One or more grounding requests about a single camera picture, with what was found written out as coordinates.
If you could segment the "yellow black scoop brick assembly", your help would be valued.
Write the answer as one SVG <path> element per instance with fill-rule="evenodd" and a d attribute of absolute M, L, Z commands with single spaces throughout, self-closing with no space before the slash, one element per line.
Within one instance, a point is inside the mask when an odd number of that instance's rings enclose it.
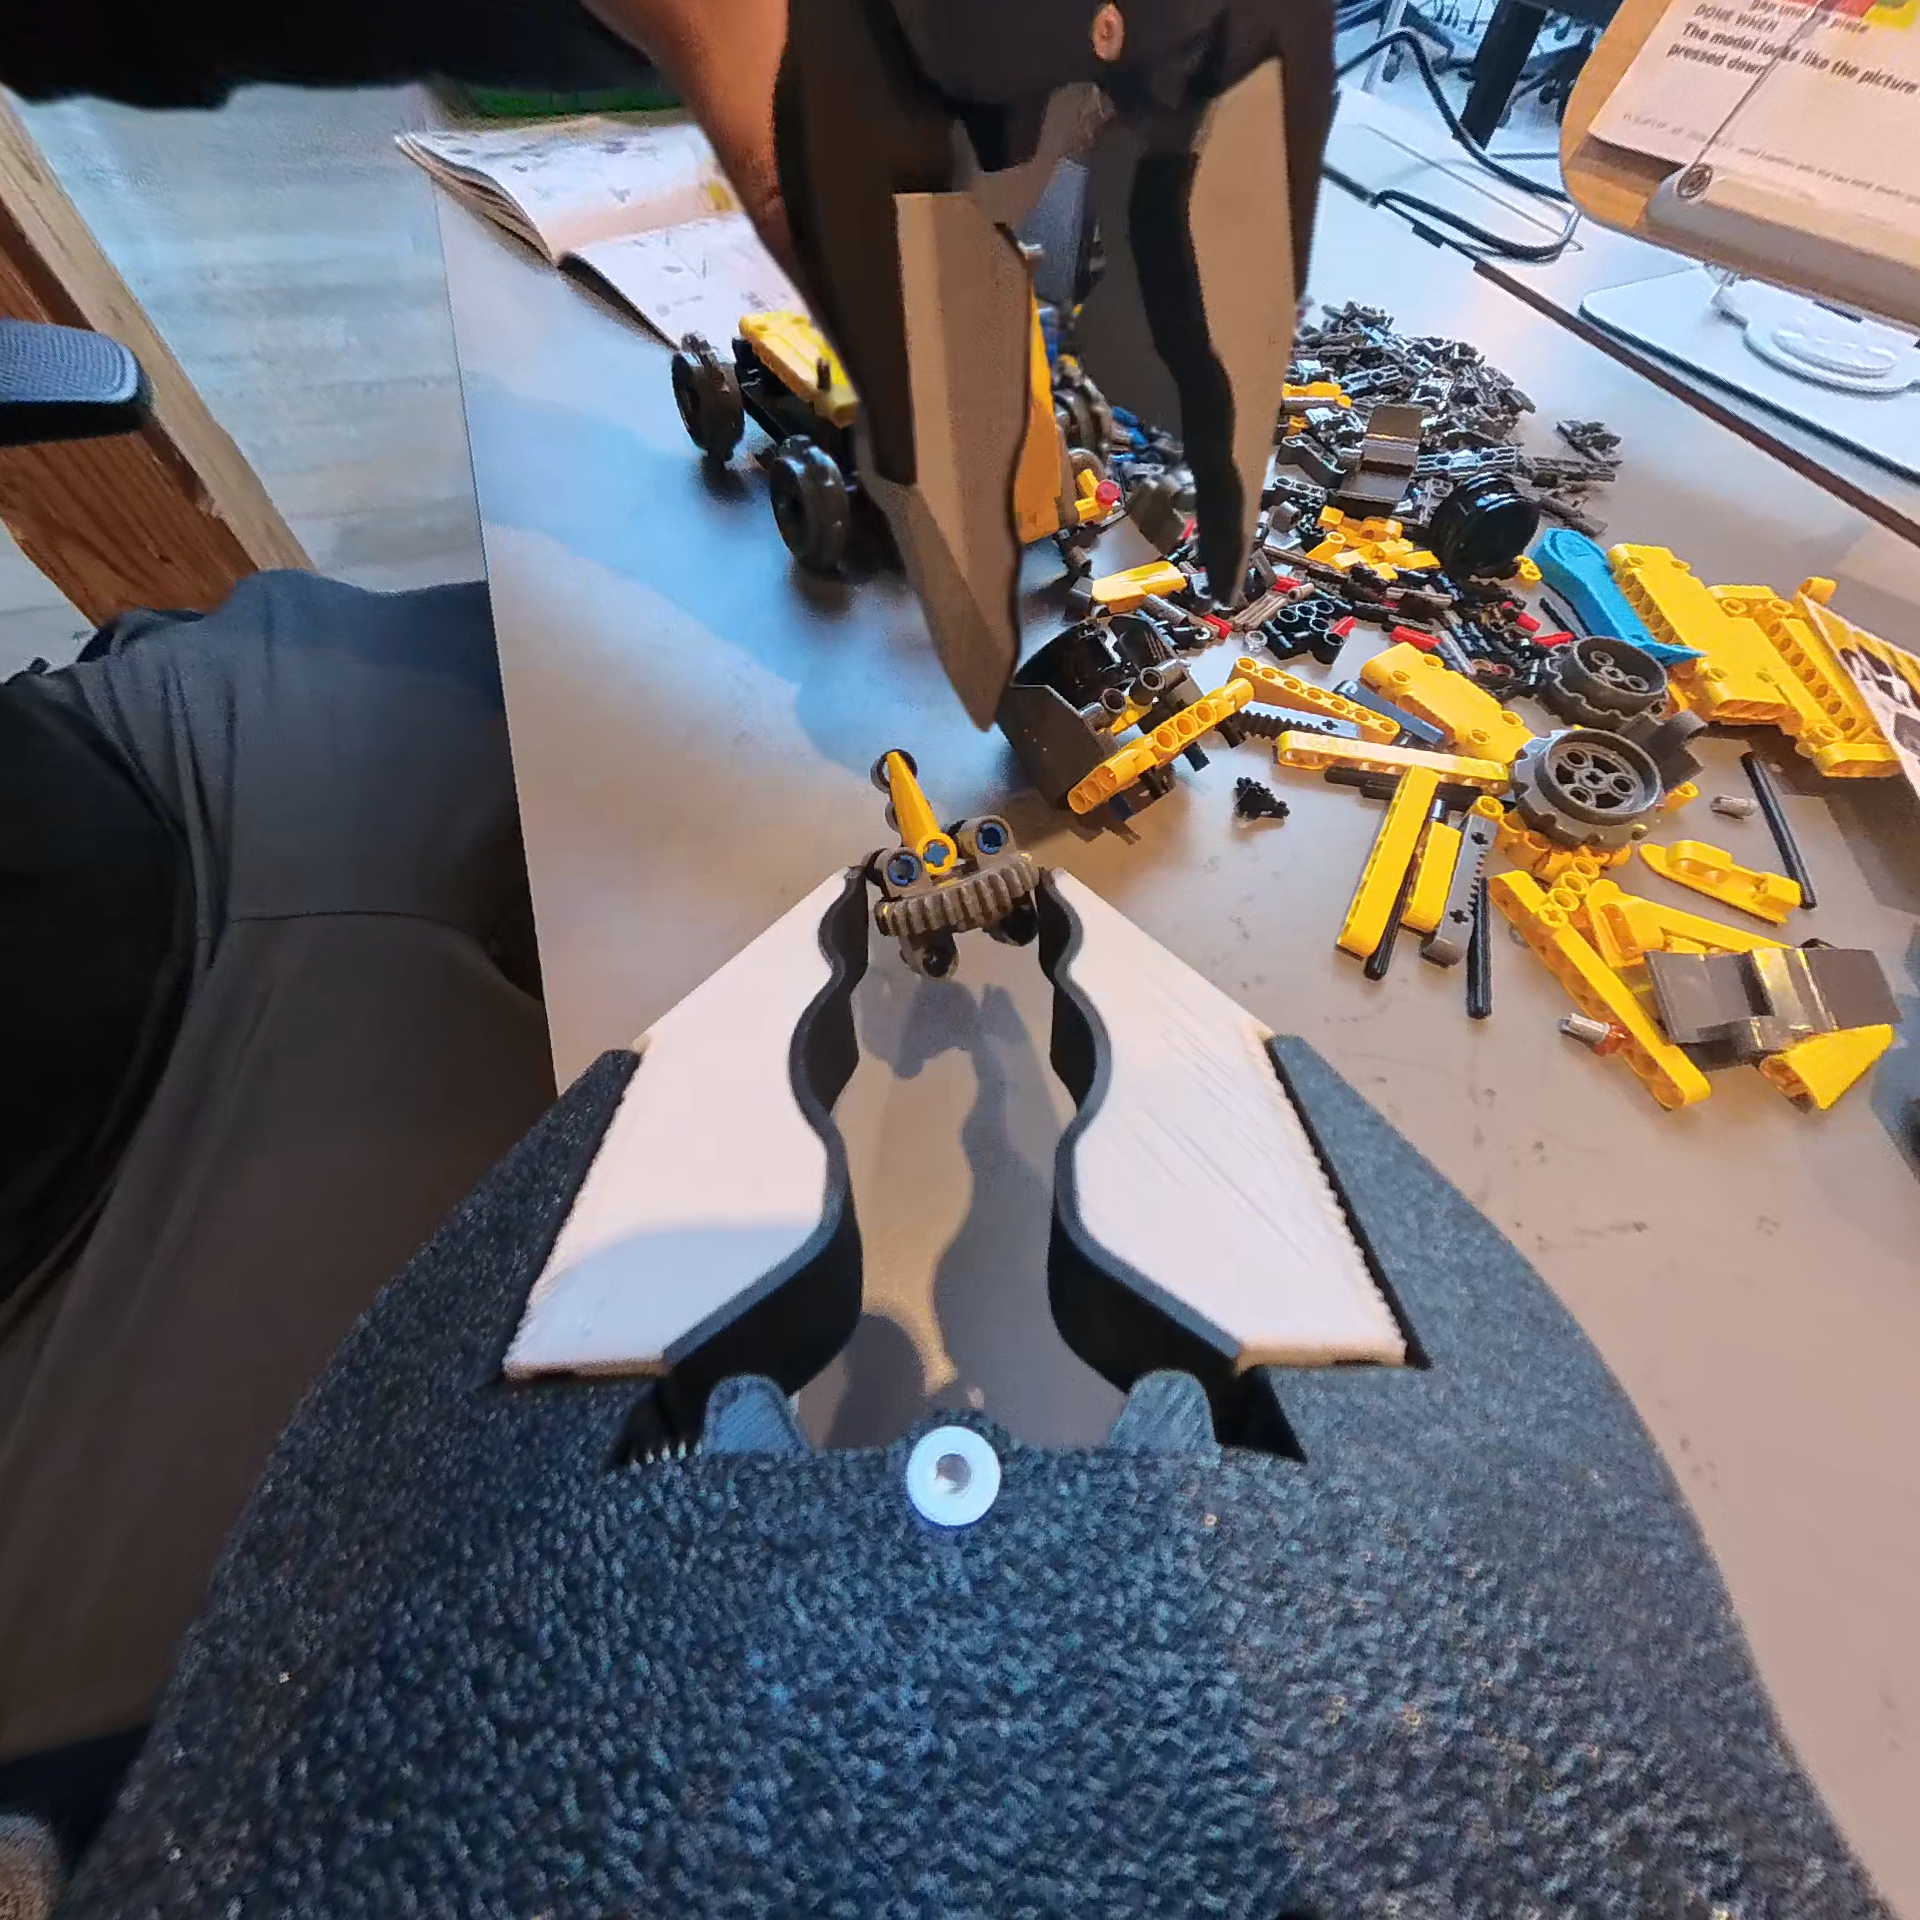
<path fill-rule="evenodd" d="M 1204 691 L 1137 613 L 1079 620 L 1036 649 L 996 703 L 996 731 L 1049 807 L 1132 819 L 1174 789 L 1174 759 L 1208 769 L 1204 738 L 1240 746 L 1246 683 Z"/>

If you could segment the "person's grey pants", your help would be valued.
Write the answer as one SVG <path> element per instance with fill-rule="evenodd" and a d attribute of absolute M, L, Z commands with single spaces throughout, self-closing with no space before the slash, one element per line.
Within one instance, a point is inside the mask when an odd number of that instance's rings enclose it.
<path fill-rule="evenodd" d="M 493 607 L 258 574 L 62 677 L 185 839 L 176 1043 L 3 1301 L 3 1770 L 151 1720 L 278 1429 L 553 1097 Z"/>

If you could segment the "wooden document stand with sheet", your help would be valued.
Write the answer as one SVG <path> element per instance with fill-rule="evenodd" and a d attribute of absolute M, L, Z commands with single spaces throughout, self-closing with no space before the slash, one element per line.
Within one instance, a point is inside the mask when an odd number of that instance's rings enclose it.
<path fill-rule="evenodd" d="M 1602 227 L 1917 326 L 1917 4 L 1620 4 L 1558 167 Z"/>

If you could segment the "grey gear brick assembly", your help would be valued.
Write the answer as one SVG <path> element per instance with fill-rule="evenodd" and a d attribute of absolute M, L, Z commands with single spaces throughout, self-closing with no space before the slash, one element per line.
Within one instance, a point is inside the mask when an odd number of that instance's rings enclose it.
<path fill-rule="evenodd" d="M 886 751 L 870 782 L 894 830 L 894 847 L 880 847 L 866 865 L 880 888 L 874 931 L 900 949 L 910 974 L 950 979 L 954 944 L 974 931 L 1008 949 L 1036 939 L 1036 865 L 1005 819 L 941 825 L 906 751 Z"/>

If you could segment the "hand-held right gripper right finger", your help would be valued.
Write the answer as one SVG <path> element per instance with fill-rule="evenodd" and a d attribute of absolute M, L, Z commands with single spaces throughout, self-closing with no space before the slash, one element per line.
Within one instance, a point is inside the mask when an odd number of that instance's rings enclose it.
<path fill-rule="evenodd" d="M 1215 1413 L 1280 1409 L 1268 1368 L 1412 1359 L 1299 1117 L 1274 1036 L 1079 881 L 1036 888 L 1054 1152 L 1054 1329 L 1126 1390 L 1189 1372 Z"/>

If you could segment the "black rubber tire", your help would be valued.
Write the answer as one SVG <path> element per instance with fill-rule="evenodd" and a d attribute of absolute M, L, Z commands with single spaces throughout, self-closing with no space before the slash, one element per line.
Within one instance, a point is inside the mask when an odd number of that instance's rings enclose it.
<path fill-rule="evenodd" d="M 1542 531 L 1542 507 L 1509 475 L 1472 475 L 1428 516 L 1428 547 L 1454 583 L 1503 582 Z"/>

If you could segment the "pile of small brick parts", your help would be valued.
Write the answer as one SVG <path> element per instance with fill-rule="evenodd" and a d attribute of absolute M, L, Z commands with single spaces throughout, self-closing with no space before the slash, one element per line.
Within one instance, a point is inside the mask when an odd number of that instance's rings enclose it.
<path fill-rule="evenodd" d="M 1066 448 L 1121 487 L 1103 531 L 1126 507 L 1157 547 L 1070 583 L 1073 625 L 1145 615 L 1204 691 L 1255 690 L 1246 743 L 1383 804 L 1336 932 L 1370 975 L 1416 936 L 1423 961 L 1467 965 L 1467 1008 L 1486 1021 L 1503 919 L 1566 991 L 1563 1036 L 1620 1061 L 1665 1110 L 1706 1098 L 1712 1074 L 1736 1068 L 1796 1110 L 1831 1110 L 1880 1068 L 1897 998 L 1871 953 L 1796 931 L 1814 909 L 1813 867 L 1763 755 L 1739 755 L 1742 793 L 1699 798 L 1712 731 L 1772 731 L 1825 779 L 1801 755 L 1837 743 L 1837 709 L 1819 703 L 1796 586 L 1713 586 L 1668 547 L 1602 547 L 1586 511 L 1618 475 L 1602 423 L 1558 423 L 1558 451 L 1528 451 L 1532 399 L 1482 350 L 1408 337 L 1377 308 L 1321 308 L 1282 390 L 1243 597 L 1221 607 L 1198 570 L 1181 444 L 1107 406 L 1079 362 L 1049 372 Z M 1620 731 L 1665 779 L 1632 847 L 1552 847 L 1509 813 L 1515 755 L 1566 729 L 1533 699 L 1550 649 L 1588 636 L 1545 591 L 1537 536 L 1512 577 L 1441 574 L 1429 507 L 1496 471 L 1537 500 L 1542 531 L 1605 553 L 1657 639 L 1699 652 L 1665 666 L 1668 714 Z"/>

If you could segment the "grey toy wheel hub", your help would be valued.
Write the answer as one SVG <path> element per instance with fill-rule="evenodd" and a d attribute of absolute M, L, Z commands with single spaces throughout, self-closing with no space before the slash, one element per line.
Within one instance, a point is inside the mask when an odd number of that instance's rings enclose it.
<path fill-rule="evenodd" d="M 1657 759 L 1618 731 L 1550 731 L 1532 738 L 1509 769 L 1515 830 L 1566 851 L 1638 845 L 1662 801 Z"/>
<path fill-rule="evenodd" d="M 1550 649 L 1533 699 L 1566 729 L 1632 731 L 1668 714 L 1668 669 L 1623 639 L 1574 639 Z"/>

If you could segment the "white desk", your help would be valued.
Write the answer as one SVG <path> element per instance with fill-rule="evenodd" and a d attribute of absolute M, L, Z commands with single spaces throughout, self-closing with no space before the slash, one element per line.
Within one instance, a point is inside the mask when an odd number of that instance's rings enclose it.
<path fill-rule="evenodd" d="M 1482 277 L 1558 326 L 1629 372 L 1778 459 L 1813 487 L 1917 543 L 1917 390 L 1859 398 L 1805 378 L 1801 368 L 1757 352 L 1763 310 L 1805 326 L 1813 341 L 1842 333 L 1831 308 L 1778 296 L 1757 281 L 1722 277 L 1657 245 L 1576 221 L 1555 261 L 1496 256 L 1452 232 L 1436 212 L 1496 236 L 1509 250 L 1545 250 L 1566 212 L 1486 177 L 1428 112 L 1393 93 L 1346 91 L 1334 137 L 1328 177 L 1381 205 L 1406 195 L 1406 218 L 1432 241 L 1472 256 Z"/>

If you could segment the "grey desk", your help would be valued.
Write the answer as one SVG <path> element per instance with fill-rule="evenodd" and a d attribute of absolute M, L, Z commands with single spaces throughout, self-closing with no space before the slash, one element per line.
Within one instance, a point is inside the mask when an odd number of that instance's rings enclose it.
<path fill-rule="evenodd" d="M 906 746 L 945 813 L 1020 819 L 1136 925 L 1307 1039 L 1580 1319 L 1668 1453 L 1757 1670 L 1859 1860 L 1917 1918 L 1917 1172 L 1911 1050 L 1831 1115 L 1757 1074 L 1662 1115 L 1555 1036 L 1555 979 L 1503 931 L 1496 1014 L 1408 939 L 1371 983 L 1334 953 L 1377 810 L 1211 751 L 1132 837 L 1012 801 L 897 582 L 803 586 L 745 480 L 707 475 L 641 341 L 444 202 L 493 631 L 544 1004 L 564 1087 L 641 1039 L 880 839 L 870 759 Z M 1476 345 L 1537 403 L 1620 434 L 1599 519 L 1706 583 L 1837 583 L 1917 640 L 1917 547 L 1324 188 L 1310 292 Z M 1243 825 L 1235 779 L 1287 823 Z M 1121 1398 L 1046 1308 L 1049 1174 L 1070 1098 L 1029 954 L 960 949 L 921 983 L 886 949 L 838 1104 L 866 1321 L 803 1395 L 818 1441 L 894 1441 L 974 1405 L 1032 1445 L 1095 1441 Z"/>

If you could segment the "white stand base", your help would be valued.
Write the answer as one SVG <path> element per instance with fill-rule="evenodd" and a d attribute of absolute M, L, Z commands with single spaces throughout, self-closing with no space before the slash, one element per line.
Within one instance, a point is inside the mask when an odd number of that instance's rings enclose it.
<path fill-rule="evenodd" d="M 1917 390 L 1917 341 L 1897 328 L 1713 266 L 1594 287 L 1576 315 L 1722 387 L 1770 372 L 1859 399 Z"/>

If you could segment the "person's left hand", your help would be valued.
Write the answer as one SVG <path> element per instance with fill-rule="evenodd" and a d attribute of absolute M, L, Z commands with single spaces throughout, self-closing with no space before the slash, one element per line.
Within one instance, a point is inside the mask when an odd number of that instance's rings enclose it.
<path fill-rule="evenodd" d="M 588 11 L 659 64 L 703 128 L 760 241 L 807 292 L 773 158 L 785 4 L 588 4 Z"/>

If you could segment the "wooden beam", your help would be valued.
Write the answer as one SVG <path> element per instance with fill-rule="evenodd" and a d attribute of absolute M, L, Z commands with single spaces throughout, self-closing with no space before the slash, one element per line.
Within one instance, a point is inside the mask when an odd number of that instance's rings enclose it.
<path fill-rule="evenodd" d="M 12 99 L 3 317 L 101 333 L 132 350 L 151 387 L 151 417 L 129 436 L 3 454 L 3 525 L 95 626 L 129 610 L 217 610 L 258 570 L 308 570 Z"/>

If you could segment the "blue curved brick piece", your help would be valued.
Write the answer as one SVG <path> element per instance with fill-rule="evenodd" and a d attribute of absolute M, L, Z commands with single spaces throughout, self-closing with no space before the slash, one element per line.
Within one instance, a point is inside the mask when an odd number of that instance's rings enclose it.
<path fill-rule="evenodd" d="M 1580 625 L 1588 639 L 1618 639 L 1642 649 L 1665 666 L 1699 660 L 1698 649 L 1657 639 L 1642 615 L 1620 594 L 1605 553 L 1566 525 L 1550 525 L 1532 547 L 1532 564 L 1542 574 L 1545 591 L 1552 591 Z"/>

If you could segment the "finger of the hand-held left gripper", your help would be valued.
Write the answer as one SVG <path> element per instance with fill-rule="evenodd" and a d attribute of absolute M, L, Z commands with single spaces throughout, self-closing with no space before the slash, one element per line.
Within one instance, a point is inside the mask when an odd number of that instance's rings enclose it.
<path fill-rule="evenodd" d="M 1235 607 L 1295 326 L 1282 63 L 1261 63 L 1181 133 L 1145 145 L 1126 193 L 1137 303 L 1174 382 L 1198 567 Z"/>
<path fill-rule="evenodd" d="M 970 195 L 900 195 L 914 480 L 874 480 L 936 660 L 988 731 L 1020 660 L 1012 482 L 1029 417 L 1029 277 Z"/>

